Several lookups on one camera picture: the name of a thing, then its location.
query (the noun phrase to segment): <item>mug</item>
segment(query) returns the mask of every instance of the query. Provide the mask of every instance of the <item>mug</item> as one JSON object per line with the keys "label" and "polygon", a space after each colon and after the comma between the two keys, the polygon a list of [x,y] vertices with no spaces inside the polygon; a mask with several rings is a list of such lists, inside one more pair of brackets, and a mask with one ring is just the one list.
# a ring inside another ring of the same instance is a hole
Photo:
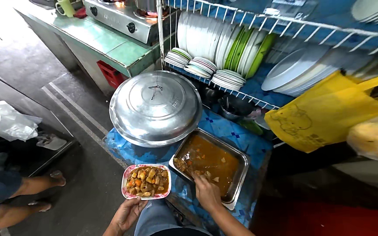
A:
{"label": "mug", "polygon": [[[64,10],[64,13],[61,13],[58,7],[61,7]],[[58,2],[55,3],[55,8],[63,16],[73,17],[75,14],[74,7],[69,0],[58,0]]]}

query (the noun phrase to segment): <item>foot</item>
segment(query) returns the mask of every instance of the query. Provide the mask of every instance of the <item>foot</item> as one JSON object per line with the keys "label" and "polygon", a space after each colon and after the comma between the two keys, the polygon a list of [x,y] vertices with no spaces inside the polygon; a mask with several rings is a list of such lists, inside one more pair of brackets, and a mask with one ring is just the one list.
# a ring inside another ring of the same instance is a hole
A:
{"label": "foot", "polygon": [[51,207],[52,207],[52,204],[50,203],[47,203],[47,202],[42,202],[42,201],[33,201],[31,203],[28,204],[29,206],[40,206],[41,209],[39,210],[39,212],[45,212],[45,211],[48,211]]}
{"label": "foot", "polygon": [[59,185],[58,186],[65,186],[66,185],[66,179],[62,175],[62,172],[60,170],[56,170],[50,174],[50,176],[54,179],[58,179]]}

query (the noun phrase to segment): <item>jeans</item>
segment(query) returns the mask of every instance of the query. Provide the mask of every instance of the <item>jeans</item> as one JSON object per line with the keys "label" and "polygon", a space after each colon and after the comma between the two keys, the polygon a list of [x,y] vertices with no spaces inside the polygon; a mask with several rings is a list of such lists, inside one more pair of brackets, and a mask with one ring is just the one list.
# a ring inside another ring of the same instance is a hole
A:
{"label": "jeans", "polygon": [[[165,203],[165,200],[150,200],[139,216],[134,236],[150,236],[169,228],[181,227],[177,225],[177,222],[173,217],[170,208]],[[212,236],[211,233],[203,228],[194,226],[186,226],[185,228],[196,229]]]}

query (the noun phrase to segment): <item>person's hand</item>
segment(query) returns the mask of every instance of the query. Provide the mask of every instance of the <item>person's hand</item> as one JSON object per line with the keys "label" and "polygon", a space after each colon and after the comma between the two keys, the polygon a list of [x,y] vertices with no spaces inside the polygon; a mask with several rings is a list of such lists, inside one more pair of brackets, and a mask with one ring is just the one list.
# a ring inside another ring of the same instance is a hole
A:
{"label": "person's hand", "polygon": [[196,198],[202,207],[212,214],[223,207],[221,204],[221,193],[219,187],[210,183],[204,175],[197,175],[192,172],[196,184]]}
{"label": "person's hand", "polygon": [[125,200],[116,211],[110,224],[125,232],[135,222],[147,203],[148,201],[142,201],[140,197]]}

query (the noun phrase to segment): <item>aluminum pot lid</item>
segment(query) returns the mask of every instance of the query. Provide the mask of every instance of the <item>aluminum pot lid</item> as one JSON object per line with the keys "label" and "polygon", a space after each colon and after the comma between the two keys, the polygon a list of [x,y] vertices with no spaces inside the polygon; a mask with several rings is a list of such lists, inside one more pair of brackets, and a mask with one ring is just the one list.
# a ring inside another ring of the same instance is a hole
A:
{"label": "aluminum pot lid", "polygon": [[193,131],[202,116],[197,89],[169,71],[139,74],[124,81],[110,101],[110,119],[134,144],[164,146]]}

